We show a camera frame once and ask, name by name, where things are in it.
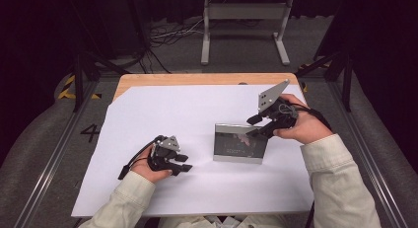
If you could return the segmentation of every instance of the box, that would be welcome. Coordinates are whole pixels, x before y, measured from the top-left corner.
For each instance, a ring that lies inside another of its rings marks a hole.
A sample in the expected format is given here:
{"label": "box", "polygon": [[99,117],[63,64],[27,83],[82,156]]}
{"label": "box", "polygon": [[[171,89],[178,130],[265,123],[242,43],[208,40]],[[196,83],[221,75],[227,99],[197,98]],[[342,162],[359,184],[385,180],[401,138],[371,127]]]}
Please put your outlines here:
{"label": "box", "polygon": [[268,138],[249,136],[251,125],[215,124],[214,161],[262,164]]}

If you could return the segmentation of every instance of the long-sleeved shirt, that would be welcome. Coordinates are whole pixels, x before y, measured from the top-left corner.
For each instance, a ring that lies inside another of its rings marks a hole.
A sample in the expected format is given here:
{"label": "long-sleeved shirt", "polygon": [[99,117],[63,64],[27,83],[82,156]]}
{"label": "long-sleeved shirt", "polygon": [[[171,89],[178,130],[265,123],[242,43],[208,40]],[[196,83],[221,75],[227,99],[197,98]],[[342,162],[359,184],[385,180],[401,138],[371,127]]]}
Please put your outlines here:
{"label": "long-sleeved shirt", "polygon": [[[375,201],[338,134],[301,146],[314,194],[315,228],[381,227]],[[105,204],[81,227],[134,227],[148,207],[155,185],[129,172]],[[280,215],[250,215],[238,228],[284,228]],[[216,227],[205,217],[162,218],[160,228]]]}

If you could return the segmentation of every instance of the white metal frame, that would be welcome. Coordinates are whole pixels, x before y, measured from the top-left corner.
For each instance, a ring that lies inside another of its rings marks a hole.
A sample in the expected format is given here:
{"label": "white metal frame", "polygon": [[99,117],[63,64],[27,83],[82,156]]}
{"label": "white metal frame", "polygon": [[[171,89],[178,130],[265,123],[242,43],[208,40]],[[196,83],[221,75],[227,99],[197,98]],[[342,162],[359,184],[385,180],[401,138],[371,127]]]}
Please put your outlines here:
{"label": "white metal frame", "polygon": [[209,20],[211,19],[270,19],[280,20],[280,30],[273,33],[277,50],[283,65],[289,65],[290,60],[283,44],[289,14],[292,9],[293,0],[286,3],[209,3],[205,0],[203,11],[204,35],[202,46],[201,64],[209,64],[210,33]]}

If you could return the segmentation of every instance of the white paper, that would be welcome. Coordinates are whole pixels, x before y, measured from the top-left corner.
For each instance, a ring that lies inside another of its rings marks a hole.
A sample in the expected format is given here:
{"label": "white paper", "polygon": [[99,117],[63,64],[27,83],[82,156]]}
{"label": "white paper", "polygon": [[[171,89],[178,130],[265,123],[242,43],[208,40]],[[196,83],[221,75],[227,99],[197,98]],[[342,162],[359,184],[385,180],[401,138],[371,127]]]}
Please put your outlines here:
{"label": "white paper", "polygon": [[[247,125],[258,93],[271,86],[130,88],[108,107],[72,216],[93,216],[120,183],[122,167],[157,135],[175,135],[193,168],[158,182],[144,216],[310,210],[314,196],[299,142],[271,138],[261,165],[213,161],[215,123]],[[304,99],[297,85],[284,92]]]}

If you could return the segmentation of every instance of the forearm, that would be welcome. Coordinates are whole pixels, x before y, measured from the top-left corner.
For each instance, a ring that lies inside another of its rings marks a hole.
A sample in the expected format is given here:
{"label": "forearm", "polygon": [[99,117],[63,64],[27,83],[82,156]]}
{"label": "forearm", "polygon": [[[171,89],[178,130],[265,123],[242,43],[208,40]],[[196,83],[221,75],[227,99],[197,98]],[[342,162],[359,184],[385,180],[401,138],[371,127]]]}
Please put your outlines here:
{"label": "forearm", "polygon": [[302,146],[315,200],[314,226],[381,227],[357,164],[334,134]]}
{"label": "forearm", "polygon": [[80,227],[135,227],[148,207],[155,185],[129,172],[91,220]]}

